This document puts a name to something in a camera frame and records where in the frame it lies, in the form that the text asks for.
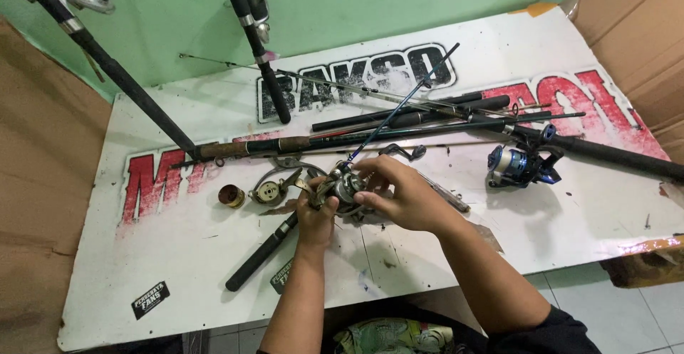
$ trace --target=tiled floor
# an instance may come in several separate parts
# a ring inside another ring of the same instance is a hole
[[[603,354],[684,354],[684,282],[615,288],[598,263],[526,278],[551,304],[586,324]],[[209,354],[254,353],[267,324],[212,329]]]

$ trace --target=table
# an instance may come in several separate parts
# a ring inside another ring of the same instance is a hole
[[[483,91],[508,94],[520,104],[552,103],[554,113],[584,111],[584,118],[556,122],[560,133],[667,158],[650,132],[638,129],[641,119],[560,8],[537,17],[501,14],[272,65],[407,93],[455,42],[461,46],[423,96]],[[194,54],[210,57],[210,51]],[[177,61],[192,66],[198,60]],[[286,80],[294,118],[283,126],[262,100],[258,76],[234,69],[146,90],[197,144],[306,135],[313,122],[391,107]],[[459,144],[430,148],[411,165],[461,193],[472,207],[468,219],[488,227],[523,274],[620,256],[639,242],[677,232],[684,210],[659,194],[658,178],[581,157],[568,155],[556,165],[562,180],[555,185],[488,189],[486,157],[500,140],[471,132],[399,144]],[[228,183],[249,191],[273,165],[245,158],[223,168],[209,163],[169,170],[183,159],[127,96],[116,97],[64,307],[63,350],[271,316],[279,295],[270,280],[292,258],[297,231],[240,291],[227,292],[226,280],[287,215],[260,216],[268,208],[249,200],[233,210],[217,194]],[[304,161],[329,170],[338,159]],[[296,194],[290,190],[288,198]],[[337,219],[325,264],[326,307],[457,285],[434,236],[389,222]]]

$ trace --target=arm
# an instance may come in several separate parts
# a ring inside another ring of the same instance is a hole
[[[354,200],[381,210],[398,226],[437,236],[468,305],[487,334],[514,332],[541,324],[551,305],[452,209],[413,168],[386,155],[355,165],[371,176],[368,190],[395,186],[385,199],[359,192]]]
[[[324,178],[312,179],[315,187]],[[319,210],[309,207],[306,191],[297,202],[300,236],[283,295],[261,340],[269,354],[320,353],[323,335],[323,253],[330,244],[337,198]]]

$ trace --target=blue spinning reel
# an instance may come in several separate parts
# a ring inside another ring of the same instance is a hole
[[[563,157],[563,150],[546,146],[555,133],[553,124],[548,124],[541,131],[539,138],[520,138],[516,145],[519,150],[497,146],[487,157],[487,184],[492,188],[525,188],[528,184],[538,181],[548,184],[559,182],[561,177],[553,166]],[[540,151],[549,152],[551,155],[544,159],[539,155]]]

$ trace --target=hand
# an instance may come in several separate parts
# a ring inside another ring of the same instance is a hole
[[[309,181],[314,192],[316,187],[325,180],[325,176],[319,176]],[[335,212],[339,205],[339,199],[331,196],[323,203],[321,209],[316,211],[309,206],[309,193],[302,190],[297,200],[297,218],[299,220],[300,236],[297,245],[324,250],[330,244],[332,230],[335,227]]]
[[[371,176],[366,191],[357,192],[354,201],[386,213],[400,227],[434,233],[446,220],[460,218],[418,171],[397,159],[380,155],[364,159],[353,168],[360,171],[362,179]],[[391,199],[378,195],[387,191],[389,185],[395,186]]]

